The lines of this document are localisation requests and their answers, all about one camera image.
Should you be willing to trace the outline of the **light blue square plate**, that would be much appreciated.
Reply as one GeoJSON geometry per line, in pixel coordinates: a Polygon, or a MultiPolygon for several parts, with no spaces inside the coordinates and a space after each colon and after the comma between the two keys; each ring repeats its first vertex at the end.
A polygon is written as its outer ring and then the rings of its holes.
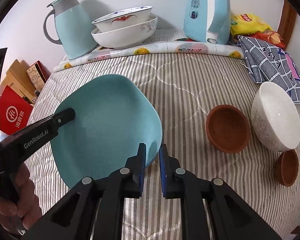
{"type": "Polygon", "coordinates": [[[125,76],[97,77],[70,94],[56,109],[75,111],[74,120],[58,129],[50,141],[58,172],[68,188],[84,177],[101,179],[124,167],[140,143],[146,145],[146,165],[162,142],[157,111],[125,76]]]}

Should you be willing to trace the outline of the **red paper bag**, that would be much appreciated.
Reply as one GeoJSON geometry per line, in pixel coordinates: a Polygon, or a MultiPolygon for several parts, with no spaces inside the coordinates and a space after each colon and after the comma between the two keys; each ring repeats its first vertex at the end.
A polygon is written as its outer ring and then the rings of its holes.
{"type": "Polygon", "coordinates": [[[26,127],[33,107],[6,86],[0,97],[0,130],[12,135],[26,127]]]}

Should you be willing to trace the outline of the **brown cardboard box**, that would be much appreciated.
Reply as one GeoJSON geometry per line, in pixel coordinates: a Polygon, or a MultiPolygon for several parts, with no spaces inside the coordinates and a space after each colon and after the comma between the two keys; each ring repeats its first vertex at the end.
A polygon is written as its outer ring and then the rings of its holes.
{"type": "Polygon", "coordinates": [[[27,75],[27,65],[15,60],[11,66],[4,72],[5,78],[0,84],[0,95],[2,95],[6,86],[13,89],[20,97],[27,100],[30,104],[36,101],[35,87],[27,75]]]}

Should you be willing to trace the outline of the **small brown wooden bowl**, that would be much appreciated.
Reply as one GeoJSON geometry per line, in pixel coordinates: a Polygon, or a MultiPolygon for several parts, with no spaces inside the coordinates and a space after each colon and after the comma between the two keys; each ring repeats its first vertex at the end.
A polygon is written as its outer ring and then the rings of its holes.
{"type": "Polygon", "coordinates": [[[299,159],[295,150],[282,152],[275,164],[275,178],[283,186],[292,186],[299,172],[299,159]]]}

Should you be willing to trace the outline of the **patterned brown gift box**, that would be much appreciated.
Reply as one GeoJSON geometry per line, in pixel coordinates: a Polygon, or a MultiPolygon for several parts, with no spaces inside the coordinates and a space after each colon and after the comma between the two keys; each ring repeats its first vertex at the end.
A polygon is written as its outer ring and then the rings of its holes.
{"type": "Polygon", "coordinates": [[[40,61],[29,66],[26,72],[35,89],[40,92],[51,75],[51,72],[40,61]]]}

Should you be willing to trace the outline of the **white speckled ceramic bowl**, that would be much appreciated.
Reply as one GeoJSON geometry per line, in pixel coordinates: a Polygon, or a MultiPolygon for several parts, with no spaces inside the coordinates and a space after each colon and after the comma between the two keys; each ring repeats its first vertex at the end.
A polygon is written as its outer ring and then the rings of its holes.
{"type": "Polygon", "coordinates": [[[285,152],[300,143],[300,116],[284,89],[273,82],[260,85],[252,106],[251,124],[259,141],[271,151],[285,152]]]}

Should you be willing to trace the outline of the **striped quilted bed cover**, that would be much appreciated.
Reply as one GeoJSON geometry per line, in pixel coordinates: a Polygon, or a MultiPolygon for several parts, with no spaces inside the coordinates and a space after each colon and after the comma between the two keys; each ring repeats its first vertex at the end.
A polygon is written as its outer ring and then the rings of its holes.
{"type": "MultiPolygon", "coordinates": [[[[298,176],[291,187],[286,187],[274,175],[280,153],[265,148],[253,129],[249,145],[237,154],[220,152],[205,134],[206,117],[217,105],[233,105],[250,118],[258,85],[244,64],[244,60],[232,57],[164,53],[72,67],[51,74],[29,124],[54,113],[67,96],[90,80],[105,74],[124,75],[157,110],[169,155],[200,178],[222,178],[285,239],[300,222],[300,144],[296,149],[298,176]]],[[[296,108],[300,115],[300,104],[296,108]]],[[[26,165],[44,214],[69,189],[57,171],[50,144],[28,159],[26,165]]],[[[181,239],[179,200],[162,197],[159,177],[157,158],[147,168],[142,198],[125,200],[122,239],[181,239]]]]}

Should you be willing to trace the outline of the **light blue thermos jug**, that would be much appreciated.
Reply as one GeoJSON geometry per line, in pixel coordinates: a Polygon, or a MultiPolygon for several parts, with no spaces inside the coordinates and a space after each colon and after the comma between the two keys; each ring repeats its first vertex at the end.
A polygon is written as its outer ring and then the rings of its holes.
{"type": "Polygon", "coordinates": [[[50,42],[63,46],[69,59],[82,57],[97,47],[91,35],[93,24],[78,0],[55,0],[49,6],[52,10],[44,20],[43,33],[50,42]],[[49,16],[54,18],[57,40],[48,34],[49,16]]]}

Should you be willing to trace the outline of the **blue grey checked cloth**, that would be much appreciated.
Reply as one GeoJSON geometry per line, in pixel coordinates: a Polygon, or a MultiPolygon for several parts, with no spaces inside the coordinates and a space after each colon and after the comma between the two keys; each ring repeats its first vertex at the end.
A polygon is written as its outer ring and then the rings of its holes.
{"type": "Polygon", "coordinates": [[[300,103],[300,72],[292,57],[283,49],[258,38],[240,35],[238,41],[253,82],[273,82],[294,103],[300,103]]]}

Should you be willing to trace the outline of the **large white bowl grey pattern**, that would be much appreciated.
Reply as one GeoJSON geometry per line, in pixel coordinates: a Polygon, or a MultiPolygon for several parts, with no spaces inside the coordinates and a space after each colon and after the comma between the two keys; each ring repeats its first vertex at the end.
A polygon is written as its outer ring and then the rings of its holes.
{"type": "Polygon", "coordinates": [[[95,28],[91,35],[100,46],[114,49],[128,48],[141,44],[151,37],[156,31],[157,25],[158,17],[150,15],[146,22],[104,33],[95,28]]]}

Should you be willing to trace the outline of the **fruit pattern plastic mat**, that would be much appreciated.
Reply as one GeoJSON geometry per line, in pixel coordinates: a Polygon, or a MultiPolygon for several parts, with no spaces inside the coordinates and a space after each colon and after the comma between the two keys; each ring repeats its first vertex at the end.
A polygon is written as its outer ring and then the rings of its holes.
{"type": "Polygon", "coordinates": [[[243,51],[240,46],[190,41],[161,41],[141,44],[126,49],[96,50],[73,60],[65,57],[53,68],[53,72],[55,73],[83,64],[115,59],[118,57],[164,53],[209,54],[244,59],[243,51]]]}

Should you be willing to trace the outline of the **orange snack bag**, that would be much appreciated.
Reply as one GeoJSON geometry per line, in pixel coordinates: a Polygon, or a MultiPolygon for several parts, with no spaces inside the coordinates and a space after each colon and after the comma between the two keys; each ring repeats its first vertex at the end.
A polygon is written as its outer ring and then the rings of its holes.
{"type": "Polygon", "coordinates": [[[255,34],[251,34],[249,35],[250,37],[253,37],[253,38],[257,38],[259,40],[262,40],[262,41],[266,41],[270,44],[273,44],[281,49],[285,49],[285,45],[283,43],[283,39],[281,38],[281,36],[279,35],[279,33],[277,33],[276,31],[273,31],[273,30],[265,30],[264,32],[258,32],[258,33],[255,33],[255,34]]]}

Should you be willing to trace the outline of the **white bowl red pattern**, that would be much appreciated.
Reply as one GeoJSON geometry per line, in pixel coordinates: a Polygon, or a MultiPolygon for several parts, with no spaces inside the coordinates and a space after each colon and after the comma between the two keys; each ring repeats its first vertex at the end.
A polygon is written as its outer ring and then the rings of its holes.
{"type": "Polygon", "coordinates": [[[146,22],[152,6],[140,6],[118,10],[95,19],[92,24],[102,33],[146,22]]]}

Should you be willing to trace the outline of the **yellow snack bag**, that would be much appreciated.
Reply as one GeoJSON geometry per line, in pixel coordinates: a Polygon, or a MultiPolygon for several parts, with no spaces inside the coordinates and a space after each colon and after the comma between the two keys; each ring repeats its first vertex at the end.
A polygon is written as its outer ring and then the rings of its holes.
{"type": "Polygon", "coordinates": [[[272,30],[262,18],[253,14],[240,14],[231,17],[230,33],[236,35],[250,35],[272,30]]]}

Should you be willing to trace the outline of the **light blue electric kettle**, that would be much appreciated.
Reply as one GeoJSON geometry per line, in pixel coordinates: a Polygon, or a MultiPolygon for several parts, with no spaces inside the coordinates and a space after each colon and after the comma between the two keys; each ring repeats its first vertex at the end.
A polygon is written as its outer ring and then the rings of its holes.
{"type": "Polygon", "coordinates": [[[230,0],[188,0],[183,31],[194,41],[227,44],[230,20],[230,0]]]}

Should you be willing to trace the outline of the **brown wooden door frame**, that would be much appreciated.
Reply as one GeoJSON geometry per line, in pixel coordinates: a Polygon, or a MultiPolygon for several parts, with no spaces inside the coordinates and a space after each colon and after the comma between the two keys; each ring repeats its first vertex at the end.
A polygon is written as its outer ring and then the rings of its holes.
{"type": "Polygon", "coordinates": [[[296,17],[297,12],[294,7],[289,3],[288,0],[284,0],[277,32],[281,36],[285,48],[287,48],[289,45],[296,22],[296,17]]]}

